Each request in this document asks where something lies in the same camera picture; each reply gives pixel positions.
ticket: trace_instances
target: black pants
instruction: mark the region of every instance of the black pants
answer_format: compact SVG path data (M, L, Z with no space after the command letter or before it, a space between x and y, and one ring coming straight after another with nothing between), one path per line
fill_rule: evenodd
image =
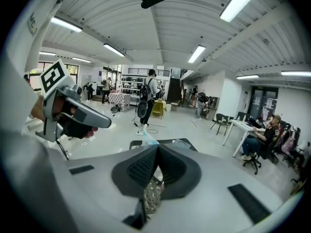
M93 92L87 92L87 100L93 99Z
M103 98L102 98L102 103L104 102L104 99L105 99L105 96L107 95L107 99L108 99L108 102L109 102L109 93L110 93L110 90L107 90L107 91L103 91Z
M154 101L153 100L149 100L148 101L148 109L147 109L146 115L145 115L145 117L140 119L140 123L142 123L142 124L147 124L148 123L148 120L149 120L149 117L151 115L153 107L154 107Z

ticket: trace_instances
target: sneakers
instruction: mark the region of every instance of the sneakers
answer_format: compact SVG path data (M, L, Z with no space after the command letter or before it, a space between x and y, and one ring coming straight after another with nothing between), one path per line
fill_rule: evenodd
M243 155L243 156L241 157L241 159L244 160L244 161L249 161L249 160L252 159L252 157L251 157L251 156Z

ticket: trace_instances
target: hand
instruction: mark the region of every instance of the hand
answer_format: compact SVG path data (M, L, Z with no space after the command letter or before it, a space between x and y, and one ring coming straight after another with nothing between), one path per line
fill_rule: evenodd
M63 109L64 102L65 102L65 100L62 97L56 97L55 101L54 101L54 104L53 104L52 113L53 114L60 113L62 111L62 109ZM36 117L36 118L38 118L38 119L40 119L41 121L44 122L45 121L45 117L44 117L44 114L43 114L42 104L43 104L43 97L40 95L38 100L37 100L37 102L35 103L32 111L31 111L31 114L33 115L33 117ZM74 115L76 113L76 108L72 107L70 109L70 113L72 115ZM87 132L85 138L89 138L89 137L93 136L94 132L96 132L97 130L98 130L98 128L92 128L91 131Z

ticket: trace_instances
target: cap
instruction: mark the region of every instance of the cap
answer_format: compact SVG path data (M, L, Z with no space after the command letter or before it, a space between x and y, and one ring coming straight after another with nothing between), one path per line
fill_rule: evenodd
M277 118L279 122L281 121L281 116L280 115L272 114L272 116Z

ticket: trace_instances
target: checkered tablecloth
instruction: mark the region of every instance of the checkered tablecloth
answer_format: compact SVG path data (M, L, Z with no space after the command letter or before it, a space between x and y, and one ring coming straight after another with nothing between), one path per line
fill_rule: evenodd
M110 93L109 94L109 102L115 104L121 104L121 108L125 105L130 104L131 95L124 93Z

